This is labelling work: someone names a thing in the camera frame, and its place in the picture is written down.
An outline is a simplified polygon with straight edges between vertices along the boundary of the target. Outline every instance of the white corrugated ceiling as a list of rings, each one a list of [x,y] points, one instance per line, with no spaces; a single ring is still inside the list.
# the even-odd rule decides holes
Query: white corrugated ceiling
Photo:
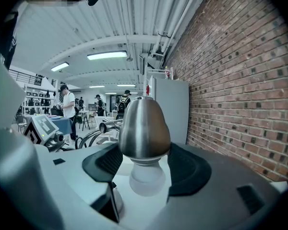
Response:
[[[12,64],[80,88],[102,84],[108,92],[116,91],[118,83],[132,83],[141,91],[139,55],[150,53],[156,43],[165,2],[99,0],[93,7],[86,1],[69,7],[28,4],[16,27],[17,47]],[[165,31],[178,2],[172,3]],[[133,61],[126,58],[90,61],[86,57],[113,50],[128,51]],[[50,70],[65,61],[69,66],[61,72]]]

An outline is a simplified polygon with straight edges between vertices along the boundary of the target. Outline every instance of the ceiling light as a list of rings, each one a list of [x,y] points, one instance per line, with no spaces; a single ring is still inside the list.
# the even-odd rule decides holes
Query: ceiling light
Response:
[[[118,84],[118,87],[135,87],[135,84]]]
[[[57,71],[57,70],[60,70],[60,69],[62,69],[64,67],[67,67],[67,66],[69,66],[69,64],[67,62],[64,62],[64,63],[62,63],[62,64],[60,64],[60,65],[58,65],[56,67],[51,68],[51,70],[52,71]]]
[[[90,86],[89,88],[104,88],[103,85],[97,85],[97,86]]]
[[[93,59],[106,59],[106,58],[117,58],[117,57],[127,57],[127,51],[112,51],[98,54],[88,55],[89,60]]]

